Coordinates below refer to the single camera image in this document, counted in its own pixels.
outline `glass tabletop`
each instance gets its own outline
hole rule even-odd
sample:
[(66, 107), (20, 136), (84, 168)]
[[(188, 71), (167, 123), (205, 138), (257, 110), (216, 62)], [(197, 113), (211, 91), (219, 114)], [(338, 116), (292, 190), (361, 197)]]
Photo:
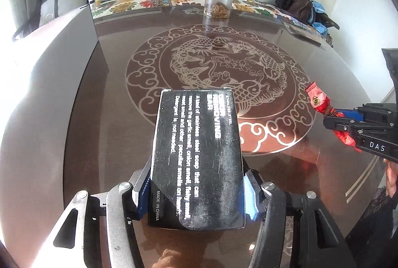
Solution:
[[(65, 204), (79, 190), (108, 191), (144, 167), (163, 88), (229, 86), (248, 165), (284, 191), (316, 192), (347, 235), (384, 167), (326, 130), (304, 95), (315, 81), (335, 108), (370, 101), (326, 42), (300, 40), (280, 19), (232, 11), (218, 21), (190, 6), (95, 22), (99, 43), (80, 83), (66, 140)], [(259, 224), (202, 233), (152, 228), (144, 218), (134, 227), (146, 267), (161, 267), (157, 262), (169, 251), (180, 253), (190, 267), (247, 267)]]

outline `person's hand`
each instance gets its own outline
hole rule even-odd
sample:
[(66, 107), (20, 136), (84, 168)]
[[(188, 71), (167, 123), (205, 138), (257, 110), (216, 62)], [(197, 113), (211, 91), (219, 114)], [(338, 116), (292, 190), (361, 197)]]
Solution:
[(391, 198), (394, 196), (397, 191), (397, 175), (398, 175), (398, 164), (384, 159), (384, 162), (387, 163), (386, 168), (386, 194)]
[(152, 268), (176, 268), (179, 266), (181, 253), (169, 249), (165, 249), (158, 262), (153, 264)]

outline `red plastic bag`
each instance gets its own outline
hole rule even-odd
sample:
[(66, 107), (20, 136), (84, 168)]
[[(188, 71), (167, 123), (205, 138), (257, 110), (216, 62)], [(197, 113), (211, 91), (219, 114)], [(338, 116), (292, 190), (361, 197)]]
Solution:
[[(311, 106), (322, 113), (324, 116), (338, 116), (338, 117), (345, 117), (343, 113), (337, 112), (333, 107), (330, 105), (330, 98), (326, 96), (326, 94), (316, 85), (315, 82), (311, 83), (306, 89), (308, 96), (310, 97)], [(361, 150), (355, 147), (355, 140), (350, 137), (348, 132), (342, 131), (333, 131), (345, 145), (349, 145), (354, 147), (355, 150), (361, 152)]]

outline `black box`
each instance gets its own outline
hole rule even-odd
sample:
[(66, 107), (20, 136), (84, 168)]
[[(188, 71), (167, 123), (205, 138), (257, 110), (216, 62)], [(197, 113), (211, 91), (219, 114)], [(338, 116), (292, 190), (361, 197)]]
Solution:
[(230, 89), (164, 90), (152, 150), (149, 225), (243, 228), (243, 167)]

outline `floral bedspread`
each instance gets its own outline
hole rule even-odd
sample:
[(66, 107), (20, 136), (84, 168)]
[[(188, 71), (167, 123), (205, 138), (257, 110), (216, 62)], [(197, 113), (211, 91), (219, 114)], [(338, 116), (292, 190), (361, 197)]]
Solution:
[[(148, 7), (162, 7), (175, 5), (204, 6), (204, 0), (111, 0), (103, 2), (96, 10), (92, 11), (93, 19), (125, 11), (144, 9)], [(320, 35), (313, 27), (305, 25), (290, 15), (282, 13), (277, 7), (257, 0), (234, 0), (232, 8), (239, 11), (266, 15), (286, 23), (294, 24), (306, 31), (318, 34), (333, 47), (332, 38)]]

